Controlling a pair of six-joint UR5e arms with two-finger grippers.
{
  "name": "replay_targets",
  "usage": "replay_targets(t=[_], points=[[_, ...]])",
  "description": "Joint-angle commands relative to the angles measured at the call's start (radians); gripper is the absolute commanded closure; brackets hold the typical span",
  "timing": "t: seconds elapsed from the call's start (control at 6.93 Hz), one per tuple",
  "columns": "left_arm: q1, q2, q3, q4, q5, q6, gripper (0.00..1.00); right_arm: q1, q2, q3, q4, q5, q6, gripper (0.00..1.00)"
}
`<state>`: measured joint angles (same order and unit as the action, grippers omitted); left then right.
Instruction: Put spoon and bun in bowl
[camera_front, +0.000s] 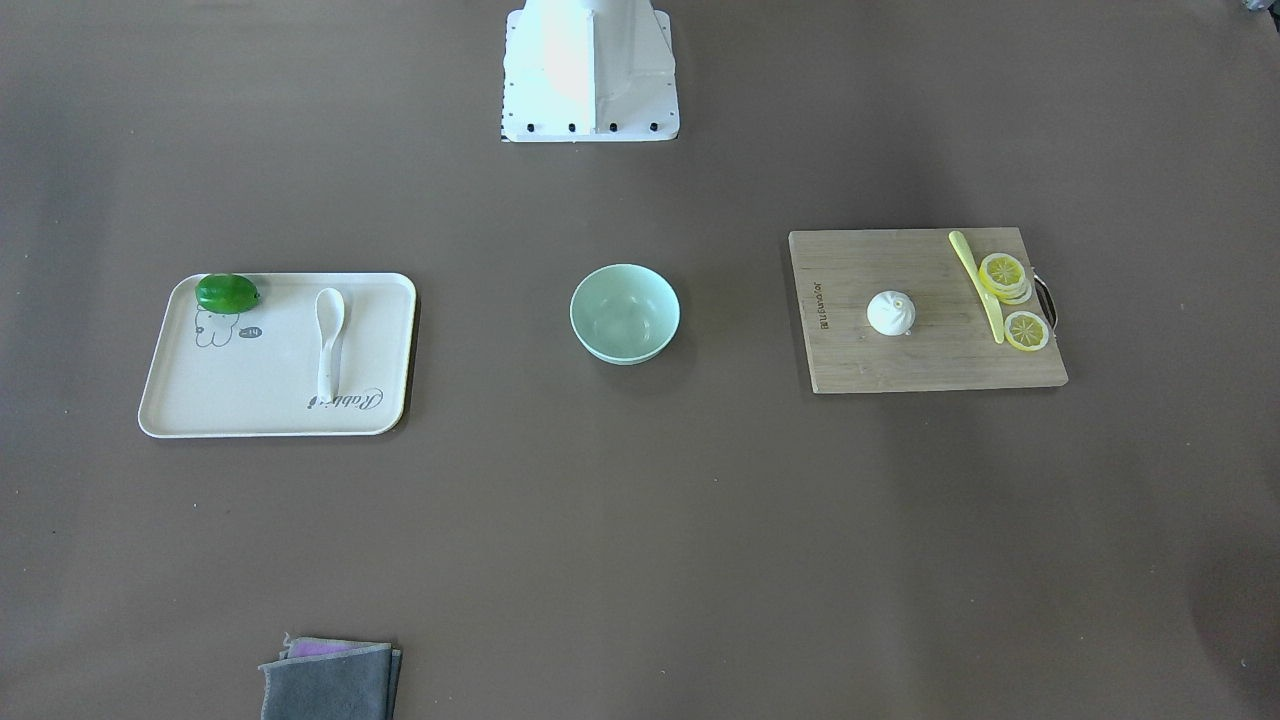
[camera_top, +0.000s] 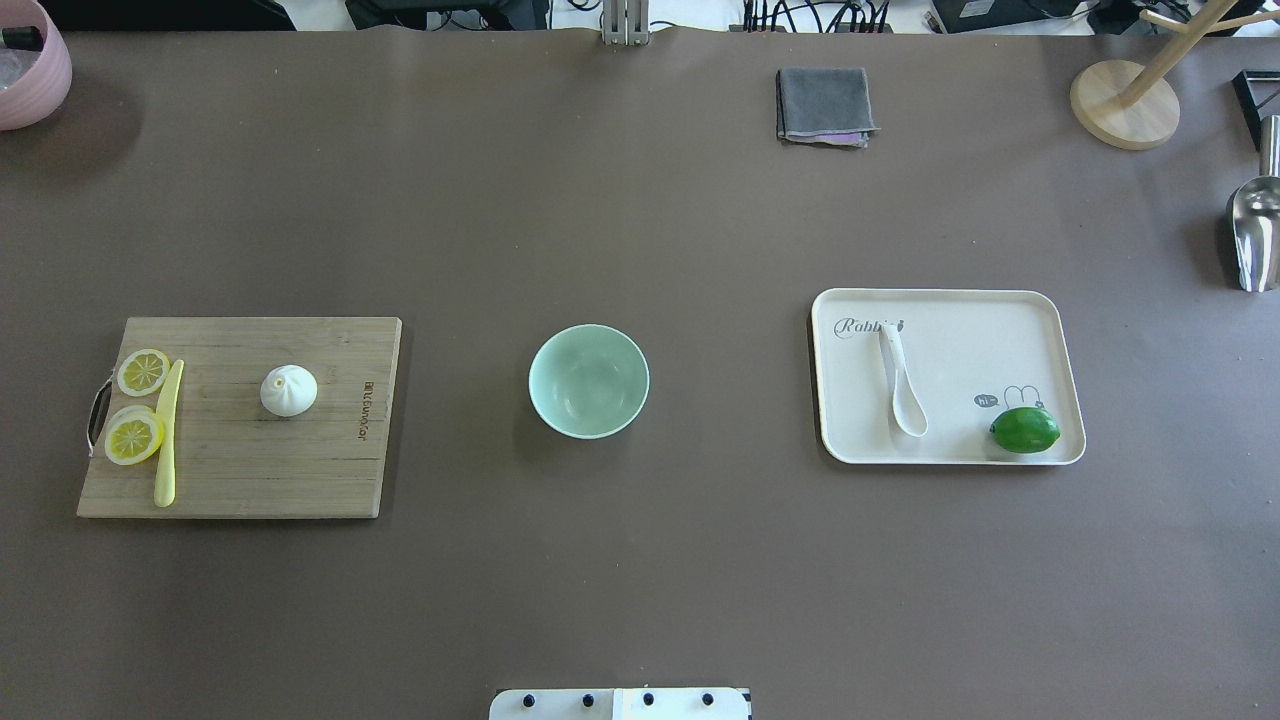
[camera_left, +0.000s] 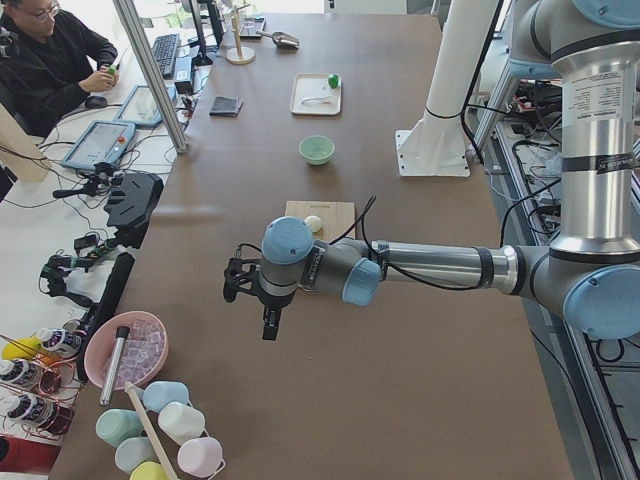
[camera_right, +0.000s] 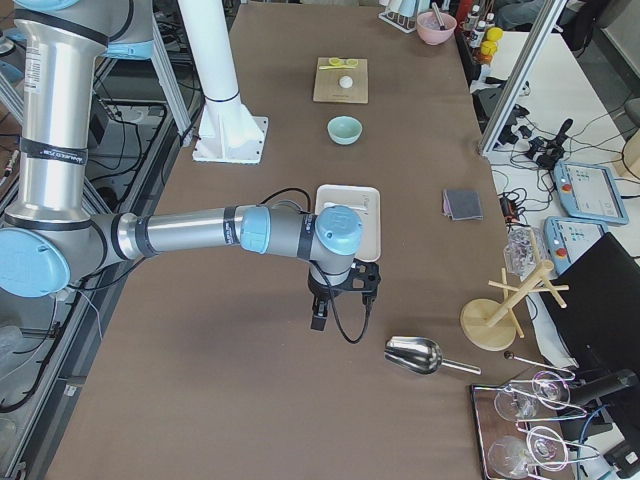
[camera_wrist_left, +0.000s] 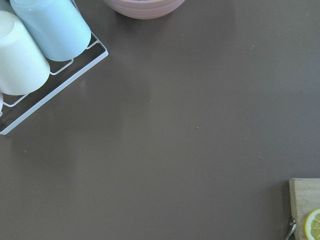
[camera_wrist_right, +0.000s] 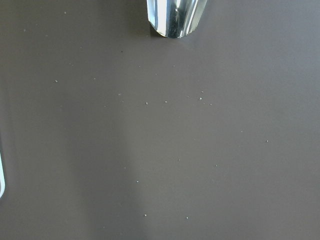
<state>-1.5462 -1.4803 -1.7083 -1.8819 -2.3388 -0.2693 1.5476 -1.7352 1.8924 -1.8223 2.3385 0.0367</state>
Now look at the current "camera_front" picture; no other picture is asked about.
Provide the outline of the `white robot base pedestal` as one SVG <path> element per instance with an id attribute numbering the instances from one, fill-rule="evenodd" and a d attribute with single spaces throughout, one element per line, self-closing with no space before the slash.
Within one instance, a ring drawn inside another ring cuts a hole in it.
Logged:
<path id="1" fill-rule="evenodd" d="M 672 23 L 649 1 L 526 1 L 506 18 L 500 140 L 659 142 L 681 118 Z"/>

